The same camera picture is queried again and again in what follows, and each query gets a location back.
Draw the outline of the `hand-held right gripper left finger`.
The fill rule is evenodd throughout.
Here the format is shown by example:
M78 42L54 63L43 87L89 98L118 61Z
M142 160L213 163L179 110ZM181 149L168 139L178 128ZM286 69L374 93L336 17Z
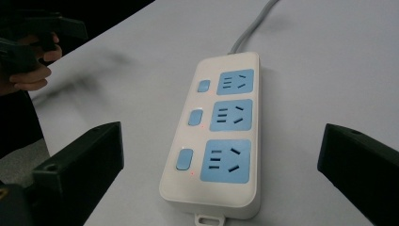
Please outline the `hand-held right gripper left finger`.
M123 167L118 121L85 132L33 169L38 226L83 226Z

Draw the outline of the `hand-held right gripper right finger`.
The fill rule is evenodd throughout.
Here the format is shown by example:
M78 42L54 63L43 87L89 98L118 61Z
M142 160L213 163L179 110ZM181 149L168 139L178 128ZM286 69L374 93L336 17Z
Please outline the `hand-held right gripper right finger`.
M327 124L317 169L375 226L399 226L399 152Z

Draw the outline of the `white and blue power strip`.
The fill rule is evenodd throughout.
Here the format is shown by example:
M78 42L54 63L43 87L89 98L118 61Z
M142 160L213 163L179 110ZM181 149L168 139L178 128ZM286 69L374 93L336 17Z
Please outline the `white and blue power strip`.
M261 75L254 52L195 71L160 180L161 197L196 226L253 218L261 206Z

